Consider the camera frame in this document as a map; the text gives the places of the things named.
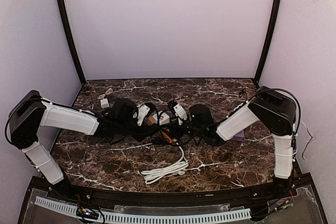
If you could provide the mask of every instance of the white plug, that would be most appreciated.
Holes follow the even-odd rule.
[[[110,105],[109,105],[109,100],[107,100],[107,98],[104,98],[104,99],[101,99],[100,100],[100,106],[105,109],[105,108],[108,108]]]

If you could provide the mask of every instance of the white power cord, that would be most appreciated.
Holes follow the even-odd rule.
[[[184,151],[182,147],[179,146],[179,149],[182,152],[182,156],[176,163],[165,168],[144,170],[143,172],[141,172],[142,175],[145,175],[144,179],[147,185],[150,185],[167,175],[183,175],[185,173],[185,169],[189,166],[189,162],[184,157]]]
[[[99,100],[102,100],[104,99],[107,95],[110,95],[113,93],[113,89],[112,88],[109,88],[104,94],[101,94],[100,96],[98,96],[98,99]]]

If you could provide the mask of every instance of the black metal frame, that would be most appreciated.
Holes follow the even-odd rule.
[[[72,32],[71,32],[71,29],[70,29],[70,24],[69,24],[69,19],[68,19],[66,7],[65,7],[65,2],[64,2],[64,0],[57,0],[57,3],[58,3],[59,13],[60,13],[60,16],[61,16],[61,19],[62,19],[62,23],[63,23],[64,33],[67,37],[68,46],[69,46],[69,49],[70,49],[70,52],[71,52],[72,60],[75,64],[78,78],[79,78],[81,84],[84,85],[86,83],[86,79],[85,79],[85,76],[84,76],[82,66],[80,64],[80,60],[79,60],[77,50],[76,50],[76,46],[75,46],[75,43],[74,43],[74,38],[72,36]],[[265,66],[265,62],[266,62],[266,59],[267,59],[269,47],[270,47],[270,44],[271,44],[271,41],[272,41],[272,36],[273,36],[275,24],[276,24],[276,21],[277,21],[279,6],[280,6],[280,0],[273,0],[272,11],[271,11],[270,19],[269,19],[269,24],[268,24],[268,29],[267,29],[267,33],[266,33],[265,42],[264,42],[263,51],[261,52],[258,68],[257,68],[256,74],[253,78],[253,81],[255,83],[259,83],[261,74],[262,74],[264,66]]]
[[[261,74],[263,73],[263,69],[265,66],[265,62],[267,59],[269,47],[271,45],[272,37],[273,37],[273,32],[275,28],[275,24],[277,21],[278,17],[278,12],[279,12],[279,6],[280,6],[280,0],[273,0],[273,5],[272,5],[272,11],[271,11],[271,16],[269,18],[269,24],[267,28],[267,33],[266,33],[266,38],[264,42],[264,47],[263,51],[261,52],[258,68],[256,71],[256,75],[254,76],[254,80],[258,83],[260,81]]]
[[[311,185],[317,200],[322,220],[325,224],[327,224],[327,218],[310,173],[298,175],[298,177],[294,179],[293,183],[295,184],[295,188]],[[53,193],[53,191],[49,191],[49,186],[49,182],[44,178],[35,176],[32,177],[32,180],[30,181],[26,191],[18,224],[23,223],[24,214],[26,212],[30,194],[32,192],[31,190],[33,188],[47,191],[49,197],[63,200],[57,194]],[[244,206],[245,208],[250,208],[253,210],[264,208],[267,206],[267,201],[273,199],[253,199],[253,195],[256,190],[263,191],[269,186],[271,186],[271,183],[230,190],[196,193],[132,193],[125,191],[94,189],[82,186],[74,186],[74,189],[79,192],[81,199],[85,202],[98,207],[109,209],[113,209],[115,205],[142,207],[192,207],[230,204],[231,208]]]
[[[73,64],[75,64],[77,75],[78,75],[78,78],[79,78],[81,84],[84,85],[86,83],[86,79],[85,79],[84,72],[83,72],[83,69],[82,69],[82,66],[80,64],[80,60],[79,60],[79,57],[78,57],[78,54],[77,54],[74,38],[72,36],[72,32],[71,32],[71,28],[70,28],[70,24],[69,24],[69,19],[68,19],[68,15],[67,15],[67,10],[66,10],[66,7],[65,7],[65,2],[64,2],[64,0],[57,0],[57,4],[58,4],[58,9],[59,9],[59,13],[60,13],[60,16],[61,16],[62,24],[63,24],[64,33],[65,33],[65,36],[67,38],[67,42],[68,42],[68,46],[69,46],[70,53],[71,53],[71,56],[72,56],[72,60],[74,62]]]

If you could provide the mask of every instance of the white connector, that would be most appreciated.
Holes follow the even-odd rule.
[[[141,126],[145,116],[147,116],[148,112],[149,112],[150,108],[148,106],[146,106],[145,104],[142,105],[139,108],[139,113],[138,113],[138,126]]]
[[[108,108],[110,106],[109,104],[109,100],[107,100],[107,98],[101,99],[100,100],[100,106],[105,109]]]
[[[184,120],[187,120],[187,112],[185,112],[184,108],[178,103],[174,106],[175,115],[178,117],[178,124],[182,125]]]
[[[161,115],[160,116],[160,125],[164,125],[164,124],[170,123],[170,117],[169,117],[169,115],[166,114],[166,113],[162,113],[162,114],[161,113],[162,113],[162,111],[159,112],[159,115]],[[154,121],[155,124],[158,124],[157,120],[158,120],[157,114],[154,114],[153,115],[153,121]]]

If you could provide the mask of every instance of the purple object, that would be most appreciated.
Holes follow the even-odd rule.
[[[234,137],[232,138],[233,141],[242,141],[244,139],[244,130],[239,131]]]

